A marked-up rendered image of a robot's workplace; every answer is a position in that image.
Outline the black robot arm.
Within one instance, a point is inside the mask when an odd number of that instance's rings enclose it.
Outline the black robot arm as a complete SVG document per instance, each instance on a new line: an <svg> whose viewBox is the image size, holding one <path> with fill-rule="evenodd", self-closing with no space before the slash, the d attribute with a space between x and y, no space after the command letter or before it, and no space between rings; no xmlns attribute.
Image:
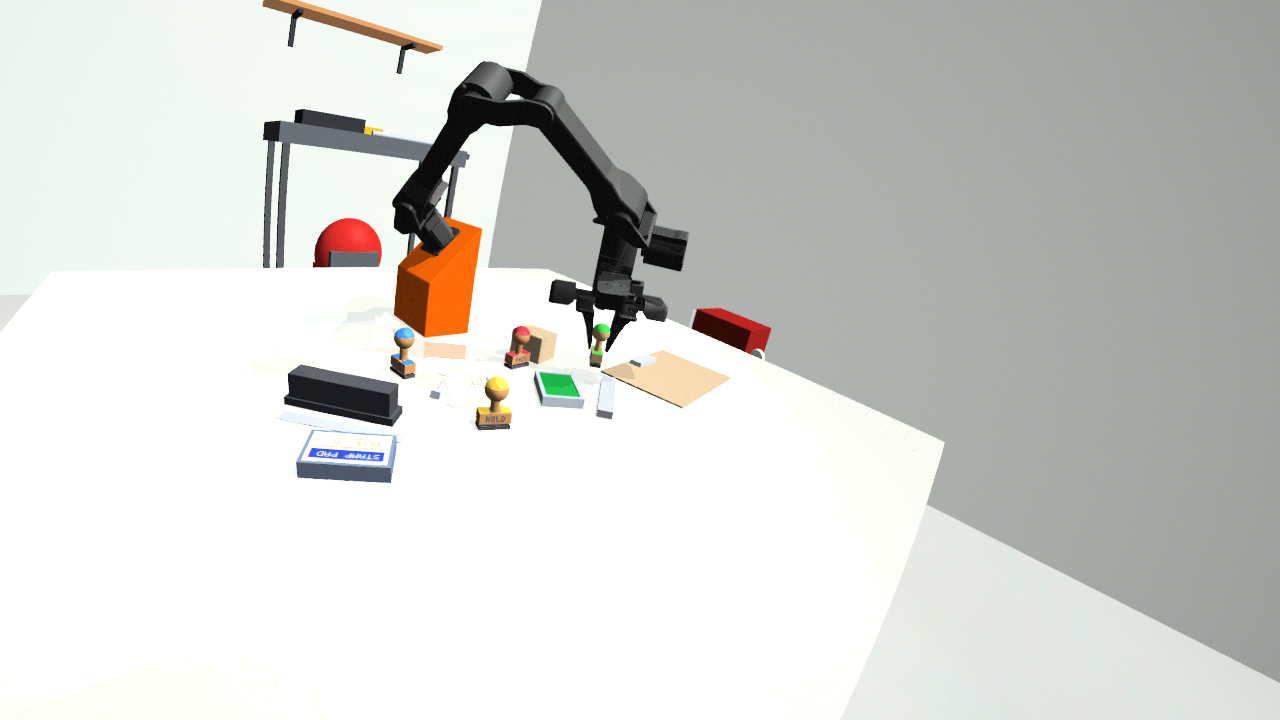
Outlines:
<svg viewBox="0 0 1280 720"><path fill-rule="evenodd" d="M509 94L524 99L506 100ZM532 126L588 186L596 211L593 223L605 227L602 255L634 261L641 249L643 263L681 272L689 232L657 225L657 211L646 190L634 176L614 167L559 88L540 83L524 70L481 61L454 88L447 114L445 126L421 167L413 170L392 202L394 229L401 234L417 234L422 251L438 256L461 232L445 222L436 205L448 187L442 176L468 135L484 124ZM628 304L640 305L644 281L632 281L632 268L612 272L609 263L602 264L593 290L594 306L625 313Z"/></svg>

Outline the brown wooden fail stamp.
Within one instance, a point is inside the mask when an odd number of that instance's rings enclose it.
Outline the brown wooden fail stamp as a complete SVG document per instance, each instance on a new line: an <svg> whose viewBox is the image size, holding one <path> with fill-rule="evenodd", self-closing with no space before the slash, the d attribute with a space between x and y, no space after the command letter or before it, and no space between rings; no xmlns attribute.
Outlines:
<svg viewBox="0 0 1280 720"><path fill-rule="evenodd" d="M522 348L522 346L527 343L530 340L529 329L525 328L524 325L518 325L512 331L511 338L515 341L516 348L515 351L506 354L504 366L507 366L509 370L515 370L521 366L529 366L527 361L530 361L531 354Z"/></svg>

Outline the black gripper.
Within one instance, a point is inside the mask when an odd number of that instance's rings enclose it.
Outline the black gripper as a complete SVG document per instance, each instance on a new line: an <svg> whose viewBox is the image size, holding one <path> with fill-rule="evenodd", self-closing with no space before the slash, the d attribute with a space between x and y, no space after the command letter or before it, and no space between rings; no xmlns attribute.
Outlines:
<svg viewBox="0 0 1280 720"><path fill-rule="evenodd" d="M622 260L617 260L617 259L613 259L613 258L607 258L607 256L604 256L604 255L602 255L599 252L598 264L596 264L596 273L599 272L600 265L604 266L604 264L602 264L602 263L609 263L609 270L612 270L612 272L622 272L622 266L631 266L632 272L634 272L634 263L635 263L635 260L634 261L628 261L628 260L623 260L622 261ZM632 272L631 272L631 275L632 275ZM596 273L595 273L595 277L596 277ZM552 284L550 284L550 295L549 295L549 302L550 304L561 304L561 305L570 306L570 304L573 304L573 300L576 300L576 311L582 313L582 320L584 320L584 324L585 324L586 337L588 337L588 348L591 348L591 345L593 345L593 319L594 319L594 307L593 307L593 305L594 305L594 301L595 301L595 293L593 293L593 291L589 291L589 290L579 290L579 288L576 288L576 282L573 282L573 281L558 281L558 279L556 279L556 281L552 282ZM636 316L637 311L643 311L643 314L649 320L666 322L668 307L667 307L666 302L660 297L643 293L643 301L641 301L640 305L639 304L635 304L635 305L628 304L627 310L625 313L616 313L614 311L614 316L613 316L613 320L611 323L611 336L605 341L605 352L609 351L611 346L614 343L614 340L617 338L617 336L620 334L620 332L625 328L625 325L628 324L628 322L637 322L637 316Z"/></svg>

